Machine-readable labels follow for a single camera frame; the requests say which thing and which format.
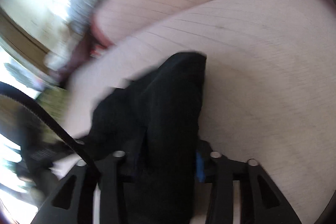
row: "black cloth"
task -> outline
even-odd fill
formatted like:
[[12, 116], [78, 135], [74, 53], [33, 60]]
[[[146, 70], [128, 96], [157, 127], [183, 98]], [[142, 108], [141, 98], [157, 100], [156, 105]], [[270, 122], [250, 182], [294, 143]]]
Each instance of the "black cloth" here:
[[135, 183], [124, 184], [130, 224], [187, 224], [192, 217], [205, 63], [199, 53], [177, 53], [115, 89], [93, 113], [85, 149], [94, 160], [116, 150], [130, 155], [144, 139], [143, 165]]

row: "screw head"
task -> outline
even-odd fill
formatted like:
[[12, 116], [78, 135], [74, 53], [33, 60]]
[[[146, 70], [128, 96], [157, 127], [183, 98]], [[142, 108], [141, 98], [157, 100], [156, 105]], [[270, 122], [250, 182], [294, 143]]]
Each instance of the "screw head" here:
[[250, 166], [258, 166], [259, 163], [255, 160], [255, 159], [249, 159], [247, 161], [247, 163], [250, 165]]
[[79, 160], [77, 163], [76, 163], [77, 166], [85, 166], [86, 165], [86, 162], [84, 160]]
[[115, 158], [122, 158], [126, 155], [124, 151], [114, 151], [112, 154]]
[[217, 152], [217, 151], [212, 151], [210, 153], [210, 157], [214, 158], [214, 159], [217, 159], [217, 158], [220, 158], [222, 156], [221, 153]]

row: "silver screw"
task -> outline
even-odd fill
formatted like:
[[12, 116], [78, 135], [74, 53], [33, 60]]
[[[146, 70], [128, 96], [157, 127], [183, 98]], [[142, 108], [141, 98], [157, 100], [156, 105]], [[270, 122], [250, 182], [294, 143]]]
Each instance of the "silver screw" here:
[[77, 166], [85, 166], [86, 165], [86, 162], [84, 160], [79, 160], [77, 163], [76, 163]]
[[222, 156], [221, 153], [217, 152], [217, 151], [212, 151], [210, 153], [210, 157], [214, 158], [214, 159], [217, 159], [217, 158], [220, 158]]
[[125, 152], [124, 151], [114, 151], [113, 152], [113, 156], [115, 157], [115, 158], [122, 158], [123, 156], [125, 156]]
[[247, 163], [251, 166], [258, 166], [259, 163], [255, 159], [250, 159], [247, 161]]

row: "black fabric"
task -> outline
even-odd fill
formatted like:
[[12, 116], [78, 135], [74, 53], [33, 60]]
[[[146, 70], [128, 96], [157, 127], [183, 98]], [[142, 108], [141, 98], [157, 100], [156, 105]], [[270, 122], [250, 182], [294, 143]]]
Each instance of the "black fabric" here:
[[132, 155], [145, 140], [144, 165], [124, 186], [130, 224], [190, 221], [205, 63], [199, 53], [177, 53], [115, 89], [93, 113], [85, 143], [94, 160], [116, 150]]

